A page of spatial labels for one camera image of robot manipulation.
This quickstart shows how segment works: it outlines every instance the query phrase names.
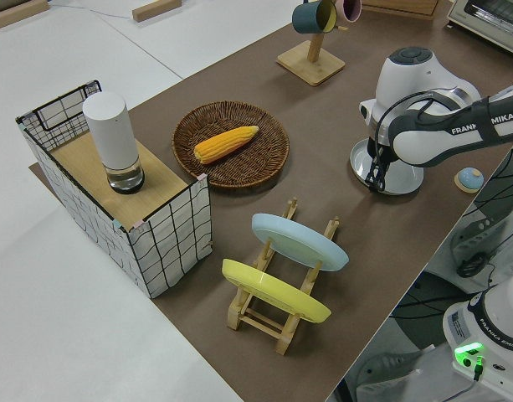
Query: mug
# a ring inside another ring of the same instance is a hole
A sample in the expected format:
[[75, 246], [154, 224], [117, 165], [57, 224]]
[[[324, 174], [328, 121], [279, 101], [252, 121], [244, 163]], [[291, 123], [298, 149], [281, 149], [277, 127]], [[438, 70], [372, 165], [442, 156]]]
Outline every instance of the mug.
[[338, 19], [348, 23], [354, 23], [360, 17], [362, 0], [336, 0]]
[[336, 26], [336, 18], [336, 7], [332, 0], [304, 0], [293, 10], [291, 23], [299, 34], [326, 34]]

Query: green led light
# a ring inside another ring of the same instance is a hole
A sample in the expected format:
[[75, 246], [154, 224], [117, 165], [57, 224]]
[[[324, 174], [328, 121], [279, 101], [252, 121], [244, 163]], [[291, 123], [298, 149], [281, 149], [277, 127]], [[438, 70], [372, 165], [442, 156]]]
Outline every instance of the green led light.
[[[455, 348], [455, 359], [461, 364], [464, 365], [464, 360], [469, 357], [470, 352], [479, 351], [483, 348], [483, 343], [474, 342], [468, 345], [459, 346]], [[478, 356], [477, 364], [481, 364], [480, 356]]]

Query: pink mug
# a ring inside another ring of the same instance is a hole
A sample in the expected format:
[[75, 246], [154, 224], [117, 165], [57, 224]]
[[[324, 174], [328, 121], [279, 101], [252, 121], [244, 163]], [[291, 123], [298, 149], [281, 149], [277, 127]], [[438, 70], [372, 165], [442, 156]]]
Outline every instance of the pink mug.
[[362, 0], [336, 0], [338, 19], [342, 22], [354, 23], [360, 17]]

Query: blue plate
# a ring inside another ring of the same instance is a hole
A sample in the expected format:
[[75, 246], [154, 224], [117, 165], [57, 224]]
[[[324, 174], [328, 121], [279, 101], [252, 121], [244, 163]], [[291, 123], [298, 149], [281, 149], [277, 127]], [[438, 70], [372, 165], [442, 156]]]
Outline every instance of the blue plate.
[[293, 220], [255, 214], [252, 226], [262, 243], [271, 240], [273, 250], [302, 265], [314, 268], [321, 261], [322, 271], [338, 271], [349, 262], [346, 252], [332, 240]]

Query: toaster oven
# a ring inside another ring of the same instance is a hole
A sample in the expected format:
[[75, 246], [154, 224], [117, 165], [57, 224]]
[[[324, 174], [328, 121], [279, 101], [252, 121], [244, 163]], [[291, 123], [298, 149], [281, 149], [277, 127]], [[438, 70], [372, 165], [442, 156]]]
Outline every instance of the toaster oven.
[[513, 53], [513, 0], [455, 0], [448, 18]]

